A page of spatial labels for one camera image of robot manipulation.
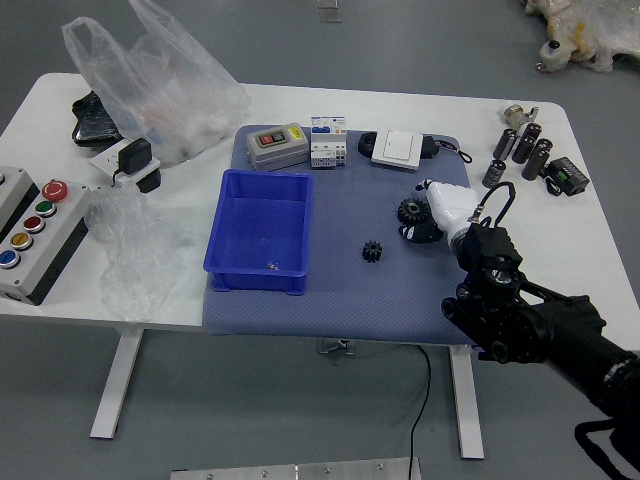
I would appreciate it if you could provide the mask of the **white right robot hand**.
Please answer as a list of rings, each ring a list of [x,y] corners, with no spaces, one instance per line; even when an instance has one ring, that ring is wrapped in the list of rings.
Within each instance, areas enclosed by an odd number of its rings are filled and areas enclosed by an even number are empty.
[[[472,213],[479,202],[474,190],[425,179],[415,190],[416,196],[403,200],[397,217],[400,235],[414,244],[435,243],[442,238],[450,250],[468,231]]]

